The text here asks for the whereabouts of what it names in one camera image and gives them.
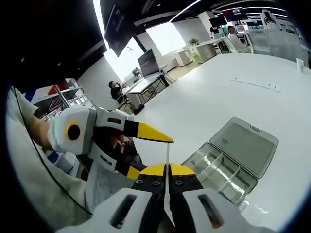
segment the white wall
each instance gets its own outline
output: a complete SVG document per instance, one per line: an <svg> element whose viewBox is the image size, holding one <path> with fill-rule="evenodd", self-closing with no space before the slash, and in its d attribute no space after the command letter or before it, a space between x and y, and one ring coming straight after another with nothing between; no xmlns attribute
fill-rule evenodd
<svg viewBox="0 0 311 233"><path fill-rule="evenodd" d="M199 42L210 40L210 37L199 18L186 19L174 23L175 27L179 31L181 37L184 39L187 46L190 44L188 41L191 38L199 40Z"/></svg>
<svg viewBox="0 0 311 233"><path fill-rule="evenodd" d="M78 82L97 106L110 110L119 106L110 95L108 83L111 80L121 82L110 64L102 57L78 79Z"/></svg>
<svg viewBox="0 0 311 233"><path fill-rule="evenodd" d="M159 49L153 42L153 40L150 38L150 36L147 33L139 34L138 39L141 41L141 43L144 45L146 50L152 49L156 61L159 66L169 63L172 59L174 59L174 53L169 53L164 56L160 53Z"/></svg>

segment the computer monitor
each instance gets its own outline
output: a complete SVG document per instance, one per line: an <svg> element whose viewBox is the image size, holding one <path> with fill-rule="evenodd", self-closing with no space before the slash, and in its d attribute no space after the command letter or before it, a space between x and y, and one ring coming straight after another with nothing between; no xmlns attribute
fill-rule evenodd
<svg viewBox="0 0 311 233"><path fill-rule="evenodd" d="M243 8L224 10L223 15L228 22L248 19Z"/></svg>
<svg viewBox="0 0 311 233"><path fill-rule="evenodd" d="M223 16L218 16L217 18L210 18L209 21L213 28L218 28L222 25L227 24L227 21L225 20L225 17Z"/></svg>
<svg viewBox="0 0 311 233"><path fill-rule="evenodd" d="M159 66L157 65L156 58L152 50L148 50L140 58L138 58L138 63L144 77L160 72Z"/></svg>

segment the wall-mounted monitor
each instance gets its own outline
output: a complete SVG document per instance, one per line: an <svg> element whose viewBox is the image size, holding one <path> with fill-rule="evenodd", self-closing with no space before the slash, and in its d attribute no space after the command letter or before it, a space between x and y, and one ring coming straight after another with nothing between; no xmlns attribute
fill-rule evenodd
<svg viewBox="0 0 311 233"><path fill-rule="evenodd" d="M105 27L104 37L118 57L135 32L134 23L126 20L121 9L114 4Z"/></svg>
<svg viewBox="0 0 311 233"><path fill-rule="evenodd" d="M223 15L228 22L248 19L243 8L225 10L223 11Z"/></svg>
<svg viewBox="0 0 311 233"><path fill-rule="evenodd" d="M227 24L227 21L226 21L225 17L223 17L223 16L218 16L217 18L210 18L209 21L212 24L213 28L220 27L222 25Z"/></svg>

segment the white table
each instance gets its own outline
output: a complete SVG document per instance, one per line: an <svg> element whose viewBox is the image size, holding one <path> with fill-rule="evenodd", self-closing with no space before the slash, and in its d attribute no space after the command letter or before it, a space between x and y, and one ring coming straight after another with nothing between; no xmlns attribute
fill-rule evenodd
<svg viewBox="0 0 311 233"><path fill-rule="evenodd" d="M122 94L123 95L126 95L128 97L128 99L131 101L131 103L135 106L135 108L138 108L139 105L141 104L140 103L140 100L138 98L137 95L133 95L133 94L130 94L130 91L136 87L142 80L144 80L143 77L140 77L138 81L136 81L133 85L131 86L127 86L125 87L123 90L122 90Z"/></svg>
<svg viewBox="0 0 311 233"><path fill-rule="evenodd" d="M244 83L277 85L281 92ZM232 117L279 139L274 157L246 197L242 215L253 225L280 230L295 214L311 184L311 71L259 54L220 54L162 91L135 120L174 139L170 162L182 163ZM135 139L147 166L165 163L166 144Z"/></svg>

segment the floor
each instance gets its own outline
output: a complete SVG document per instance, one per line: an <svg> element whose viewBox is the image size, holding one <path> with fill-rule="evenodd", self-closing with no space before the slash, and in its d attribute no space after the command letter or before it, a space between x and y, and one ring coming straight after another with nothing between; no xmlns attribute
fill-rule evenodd
<svg viewBox="0 0 311 233"><path fill-rule="evenodd" d="M190 62L188 65L183 66L183 67L176 67L168 72L168 75L174 79L177 80L180 77L183 77L193 69L197 68L200 64L197 64L195 62ZM132 114L133 109L131 109L130 105L124 105L120 108L121 111L125 111L127 114Z"/></svg>
<svg viewBox="0 0 311 233"><path fill-rule="evenodd" d="M188 65L183 67L176 67L168 72L168 75L174 79L177 80L180 77L183 77L193 69L197 68L200 64L196 64L195 62L190 62Z"/></svg>

